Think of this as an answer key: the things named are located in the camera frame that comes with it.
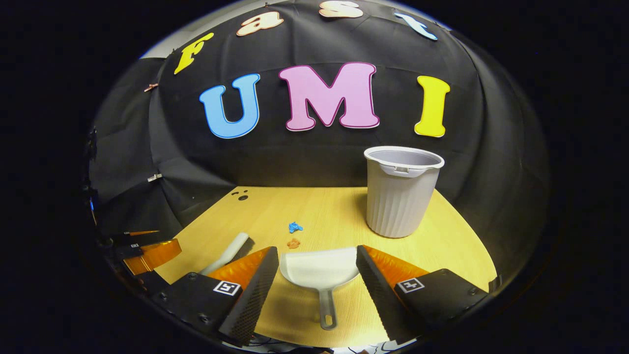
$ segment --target wooden table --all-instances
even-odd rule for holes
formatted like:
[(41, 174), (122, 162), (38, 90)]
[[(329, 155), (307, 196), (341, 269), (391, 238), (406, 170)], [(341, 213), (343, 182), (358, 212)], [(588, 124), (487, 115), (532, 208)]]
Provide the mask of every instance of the wooden table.
[[(427, 271), (448, 268), (487, 291), (496, 269), (467, 222), (435, 190), (419, 228), (402, 239), (371, 231), (365, 221), (367, 188), (236, 187), (182, 230), (182, 253), (155, 271), (173, 283), (218, 259), (239, 232), (278, 253), (321, 251), (366, 244)], [(297, 222), (303, 231), (289, 233)], [(297, 249), (286, 245), (292, 238)], [(321, 329), (318, 294), (289, 283), (277, 270), (255, 332), (299, 345), (335, 348), (388, 341), (360, 275), (334, 293), (338, 327)]]

